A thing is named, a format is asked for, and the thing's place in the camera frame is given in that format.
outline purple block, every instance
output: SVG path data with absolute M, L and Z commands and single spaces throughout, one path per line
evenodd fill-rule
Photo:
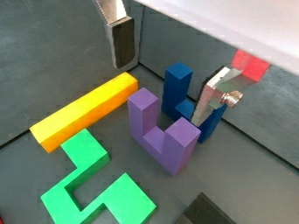
M 189 162 L 201 130 L 185 118 L 166 132 L 158 128 L 159 99 L 146 88 L 128 97 L 127 106 L 132 137 L 175 176 Z

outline yellow rectangular block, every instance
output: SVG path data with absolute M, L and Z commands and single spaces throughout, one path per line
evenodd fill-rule
M 31 127 L 31 132 L 43 148 L 50 153 L 55 151 L 80 130 L 116 109 L 136 90 L 136 78 L 130 73 L 122 73 L 38 122 Z

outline toy block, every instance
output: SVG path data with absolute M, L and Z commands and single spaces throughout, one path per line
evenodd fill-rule
M 175 107 L 186 100 L 193 79 L 193 70 L 177 63 L 166 69 L 163 84 L 163 112 L 177 121 L 182 114 Z
M 138 81 L 130 73 L 82 96 L 75 102 L 31 127 L 31 132 L 51 153 L 80 130 L 86 129 L 126 101 L 138 90 Z
M 231 66 L 242 71 L 243 75 L 254 82 L 259 82 L 267 73 L 270 63 L 250 55 L 247 52 L 238 50 L 231 61 Z
M 267 73 L 270 64 L 262 59 L 253 57 L 243 70 L 243 75 L 247 76 L 254 82 L 259 82 Z
M 62 148 L 76 165 L 76 170 L 42 196 L 54 222 L 91 223 L 108 209 L 120 224 L 144 223 L 155 210 L 155 203 L 126 173 L 86 208 L 79 207 L 72 192 L 103 168 L 110 157 L 86 129 L 62 145 Z
M 185 118 L 166 132 L 158 128 L 159 99 L 146 88 L 128 97 L 127 106 L 134 139 L 175 176 L 190 160 L 202 132 Z
M 183 116 L 189 121 L 193 119 L 195 110 L 194 103 L 187 99 L 193 70 L 183 64 L 177 63 L 166 69 L 163 84 L 163 112 L 175 120 Z M 214 109 L 210 117 L 201 125 L 199 143 L 202 144 L 211 136 L 218 127 L 227 105 Z
M 239 71 L 243 71 L 251 58 L 253 58 L 251 54 L 243 52 L 242 50 L 238 50 L 230 64 Z

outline green zigzag block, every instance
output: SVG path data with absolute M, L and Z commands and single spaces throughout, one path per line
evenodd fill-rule
M 72 192 L 108 164 L 110 157 L 86 129 L 62 145 L 62 148 L 78 169 L 42 196 L 55 223 L 91 223 L 104 209 L 110 210 L 120 224 L 144 223 L 156 206 L 126 173 L 90 205 L 80 209 Z

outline blue tall block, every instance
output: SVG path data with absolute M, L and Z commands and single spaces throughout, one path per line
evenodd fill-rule
M 183 64 L 177 63 L 166 69 L 163 84 L 163 112 L 178 121 L 183 116 L 189 121 L 193 119 L 195 110 L 194 103 L 187 99 L 193 70 Z M 199 143 L 202 144 L 211 136 L 218 127 L 227 105 L 214 109 L 210 117 L 201 127 Z

